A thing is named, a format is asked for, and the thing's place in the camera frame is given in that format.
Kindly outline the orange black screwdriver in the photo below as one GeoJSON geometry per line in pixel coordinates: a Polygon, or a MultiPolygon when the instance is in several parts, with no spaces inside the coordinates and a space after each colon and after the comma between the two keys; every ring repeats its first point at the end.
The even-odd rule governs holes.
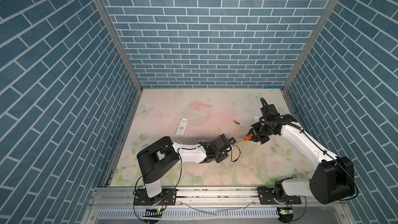
{"type": "Polygon", "coordinates": [[[240,139],[240,140],[236,141],[236,142],[234,143],[234,145],[236,145],[236,144],[238,144],[238,143],[240,143],[240,142],[251,141],[253,137],[254,137],[254,136],[253,136],[252,134],[251,134],[251,135],[248,135],[248,136],[244,137],[243,139],[240,139]]]}

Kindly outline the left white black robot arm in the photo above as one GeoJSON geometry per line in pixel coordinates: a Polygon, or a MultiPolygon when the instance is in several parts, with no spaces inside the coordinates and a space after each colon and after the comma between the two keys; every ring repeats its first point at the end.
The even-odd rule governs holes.
{"type": "Polygon", "coordinates": [[[232,151],[236,139],[228,139],[224,134],[213,141],[199,142],[196,145],[175,143],[165,136],[137,155],[147,196],[154,198],[162,193],[161,178],[177,163],[220,163],[232,151]]]}

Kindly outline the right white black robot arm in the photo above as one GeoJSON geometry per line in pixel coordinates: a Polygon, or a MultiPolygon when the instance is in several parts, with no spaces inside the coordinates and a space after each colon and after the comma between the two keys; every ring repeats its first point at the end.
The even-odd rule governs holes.
{"type": "Polygon", "coordinates": [[[284,204],[289,197],[313,197],[322,204],[349,201],[359,189],[354,181],[354,165],[347,157],[327,150],[289,114],[281,115],[273,104],[261,99],[261,117],[251,126],[246,139],[264,144],[273,135],[290,141],[314,166],[310,179],[286,178],[275,183],[273,195],[284,204]]]}

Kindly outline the left circuit board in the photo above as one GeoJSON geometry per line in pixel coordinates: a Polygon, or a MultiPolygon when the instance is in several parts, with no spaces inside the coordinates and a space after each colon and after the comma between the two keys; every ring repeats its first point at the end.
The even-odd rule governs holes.
{"type": "Polygon", "coordinates": [[[163,211],[159,209],[146,209],[143,212],[143,218],[161,218],[163,211]]]}

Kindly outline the circuit board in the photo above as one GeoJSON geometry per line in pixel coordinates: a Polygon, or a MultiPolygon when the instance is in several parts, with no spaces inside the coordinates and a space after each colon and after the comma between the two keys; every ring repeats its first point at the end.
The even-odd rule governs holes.
{"type": "Polygon", "coordinates": [[[279,215],[293,215],[293,209],[292,208],[279,208],[279,215]]]}
{"type": "Polygon", "coordinates": [[[159,209],[146,209],[143,212],[143,218],[161,218],[163,211],[159,209]]]}

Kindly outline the right circuit board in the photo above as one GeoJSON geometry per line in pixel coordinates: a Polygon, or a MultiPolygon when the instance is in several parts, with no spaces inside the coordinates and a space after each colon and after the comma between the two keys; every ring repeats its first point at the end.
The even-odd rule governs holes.
{"type": "Polygon", "coordinates": [[[293,215],[293,209],[292,208],[279,208],[279,215],[293,215]]]}

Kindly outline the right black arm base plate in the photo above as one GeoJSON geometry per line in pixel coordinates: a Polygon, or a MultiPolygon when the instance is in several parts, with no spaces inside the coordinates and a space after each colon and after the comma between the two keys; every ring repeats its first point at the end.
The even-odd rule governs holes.
{"type": "Polygon", "coordinates": [[[257,188],[257,193],[261,205],[272,205],[272,204],[300,205],[302,203],[300,197],[287,196],[279,186],[276,187],[261,186],[257,188]]]}

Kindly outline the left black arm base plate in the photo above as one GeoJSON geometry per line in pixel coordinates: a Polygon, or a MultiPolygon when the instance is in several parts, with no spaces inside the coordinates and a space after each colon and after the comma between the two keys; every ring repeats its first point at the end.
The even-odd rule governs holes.
{"type": "Polygon", "coordinates": [[[163,188],[162,192],[153,197],[148,197],[145,188],[137,189],[134,204],[138,206],[160,206],[160,205],[175,205],[177,198],[177,190],[172,188],[163,188]]]}

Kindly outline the aluminium front rail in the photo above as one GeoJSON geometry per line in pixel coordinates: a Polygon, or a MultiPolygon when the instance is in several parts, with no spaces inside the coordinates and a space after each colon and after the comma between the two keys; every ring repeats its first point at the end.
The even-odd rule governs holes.
{"type": "Polygon", "coordinates": [[[344,202],[328,205],[319,203],[311,197],[300,197],[300,205],[272,204],[261,205],[257,193],[258,186],[220,186],[220,187],[178,187],[175,205],[138,206],[134,204],[132,187],[97,188],[83,217],[84,224],[353,224],[354,217],[344,202]],[[205,219],[205,220],[143,220],[143,219],[97,219],[104,209],[159,209],[204,208],[245,209],[260,207],[292,208],[293,215],[279,215],[279,218],[255,219],[205,219]]]}

